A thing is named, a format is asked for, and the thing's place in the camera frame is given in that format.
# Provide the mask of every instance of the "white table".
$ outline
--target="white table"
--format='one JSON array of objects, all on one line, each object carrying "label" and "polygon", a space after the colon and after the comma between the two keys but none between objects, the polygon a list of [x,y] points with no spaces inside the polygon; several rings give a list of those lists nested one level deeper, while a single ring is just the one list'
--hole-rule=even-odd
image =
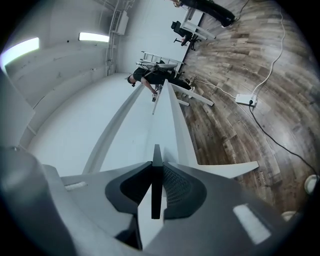
[{"label": "white table", "polygon": [[258,162],[245,162],[226,165],[200,165],[191,140],[189,129],[179,104],[188,104],[178,101],[175,91],[192,96],[204,104],[213,106],[214,103],[201,95],[186,90],[165,80],[161,94],[158,97],[157,107],[154,111],[152,126],[149,130],[147,150],[152,159],[152,148],[160,145],[161,153],[166,161],[193,167],[207,173],[234,178],[258,168]]},{"label": "white table", "polygon": [[191,33],[193,33],[195,35],[197,35],[198,37],[200,37],[200,38],[202,38],[204,40],[207,40],[208,38],[205,37],[202,34],[199,34],[198,32],[196,32],[196,30],[199,30],[202,33],[206,34],[208,37],[211,37],[212,39],[215,39],[216,36],[214,34],[208,32],[207,30],[203,29],[202,27],[199,27],[198,25],[195,25],[192,22],[190,22],[190,20],[192,19],[195,11],[196,11],[196,9],[188,7],[188,10],[186,11],[186,14],[185,14],[185,16],[183,18],[183,21],[181,22],[181,28],[184,29],[184,30],[187,30],[187,31],[189,31],[189,32],[191,32]]}]

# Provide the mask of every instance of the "white beam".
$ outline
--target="white beam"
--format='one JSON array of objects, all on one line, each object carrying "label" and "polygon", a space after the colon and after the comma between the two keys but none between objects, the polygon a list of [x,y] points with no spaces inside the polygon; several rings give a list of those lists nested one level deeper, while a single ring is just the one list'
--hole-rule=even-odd
[{"label": "white beam", "polygon": [[179,164],[185,166],[197,165],[198,162],[195,149],[191,141],[184,114],[182,113],[181,107],[174,92],[173,85],[167,80],[164,82],[164,86],[166,85],[169,90],[171,111],[173,115],[176,145],[178,149],[178,162]]},{"label": "white beam", "polygon": [[199,94],[196,94],[196,93],[194,93],[194,92],[192,92],[192,91],[189,91],[189,90],[187,90],[187,89],[184,89],[184,88],[182,88],[182,87],[180,87],[180,86],[177,86],[177,85],[175,85],[175,84],[173,84],[173,83],[172,83],[172,88],[173,88],[175,91],[179,91],[179,92],[184,93],[184,94],[186,94],[186,95],[190,95],[191,97],[197,99],[198,101],[201,101],[201,102],[203,102],[203,103],[206,103],[206,104],[208,104],[209,106],[213,106],[213,105],[214,105],[214,103],[213,103],[211,100],[208,100],[208,99],[206,99],[205,97],[200,96]]},{"label": "white beam", "polygon": [[209,36],[209,37],[211,37],[211,38],[213,38],[213,39],[216,39],[216,36],[215,36],[214,34],[208,32],[207,30],[203,29],[202,27],[199,27],[199,26],[193,24],[193,23],[190,22],[190,21],[187,21],[186,24],[189,25],[190,27],[193,27],[194,30],[199,30],[199,31],[201,31],[202,33],[206,34],[207,36]]},{"label": "white beam", "polygon": [[[171,165],[178,168],[177,163],[170,162]],[[237,164],[225,164],[225,165],[189,165],[189,167],[219,175],[225,178],[235,178],[237,176],[246,174],[250,171],[253,171],[254,169],[259,167],[259,164],[257,161],[253,162],[245,162],[245,163],[237,163]]]},{"label": "white beam", "polygon": [[29,123],[33,131],[31,129],[30,131],[36,135],[39,128],[59,106],[81,89],[102,79],[104,74],[104,65],[102,65],[96,70],[80,73],[53,87],[34,107],[35,115]]},{"label": "white beam", "polygon": [[187,107],[190,106],[190,104],[189,104],[188,102],[185,102],[185,101],[183,101],[183,100],[178,99],[178,102],[179,102],[181,105],[185,105],[185,106],[187,106]]}]

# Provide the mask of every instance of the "fluorescent light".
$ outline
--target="fluorescent light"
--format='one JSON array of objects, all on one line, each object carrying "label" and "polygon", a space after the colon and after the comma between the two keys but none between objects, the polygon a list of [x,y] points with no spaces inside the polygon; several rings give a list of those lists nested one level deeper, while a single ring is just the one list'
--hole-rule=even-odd
[{"label": "fluorescent light", "polygon": [[109,42],[109,36],[102,34],[94,34],[94,33],[85,33],[81,32],[79,34],[80,41],[100,41],[100,42]]},{"label": "fluorescent light", "polygon": [[233,212],[255,245],[262,243],[271,236],[267,227],[256,217],[246,204],[234,207]]},{"label": "fluorescent light", "polygon": [[36,49],[39,49],[38,37],[21,42],[1,54],[0,56],[1,66],[4,67],[5,65],[15,60],[16,58],[24,54],[27,54],[31,51],[34,51]]}]

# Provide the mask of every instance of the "black mesh grille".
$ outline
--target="black mesh grille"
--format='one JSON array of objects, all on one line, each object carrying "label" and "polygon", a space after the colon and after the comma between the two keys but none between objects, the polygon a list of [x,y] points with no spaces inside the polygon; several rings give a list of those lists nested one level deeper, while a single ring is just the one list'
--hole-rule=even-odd
[{"label": "black mesh grille", "polygon": [[186,198],[191,192],[191,184],[181,175],[166,166],[163,168],[163,186],[166,192],[167,205],[172,206]]}]

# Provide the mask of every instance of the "black cable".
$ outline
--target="black cable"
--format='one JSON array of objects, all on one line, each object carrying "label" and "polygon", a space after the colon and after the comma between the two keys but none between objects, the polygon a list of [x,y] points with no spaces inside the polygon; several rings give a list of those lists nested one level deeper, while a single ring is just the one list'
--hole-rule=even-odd
[{"label": "black cable", "polygon": [[33,107],[33,109],[35,109],[36,108],[36,106],[38,106],[38,104],[40,103],[40,101],[42,101],[43,100],[43,98],[44,97],[46,97],[47,95],[44,95],[38,102],[37,102],[37,104],[35,104],[35,106]]},{"label": "black cable", "polygon": [[278,146],[280,146],[280,147],[283,148],[284,150],[288,151],[290,154],[292,154],[292,155],[300,158],[300,159],[314,172],[314,174],[315,174],[315,176],[316,176],[316,181],[315,181],[315,183],[317,184],[319,177],[318,177],[318,174],[317,174],[315,168],[313,168],[306,160],[304,160],[304,159],[302,158],[302,156],[300,156],[300,155],[298,155],[298,154],[296,154],[296,153],[291,152],[289,149],[285,148],[284,146],[282,146],[281,144],[279,144],[278,142],[276,142],[275,139],[272,138],[272,137],[261,127],[261,125],[258,123],[258,121],[257,121],[254,113],[251,111],[251,105],[252,105],[252,103],[253,103],[253,101],[250,100],[250,102],[249,102],[249,110],[250,110],[250,113],[251,113],[251,115],[253,116],[254,121],[255,121],[256,124],[260,127],[260,129],[264,132],[264,134],[267,135],[275,144],[277,144]]},{"label": "black cable", "polygon": [[249,3],[249,1],[250,1],[250,0],[246,1],[246,3],[244,4],[244,6],[242,6],[242,8],[241,8],[241,10],[240,10],[240,13],[239,13],[239,18],[237,18],[234,22],[237,22],[238,20],[240,20],[242,10],[245,8],[245,6],[247,5],[247,3]]}]

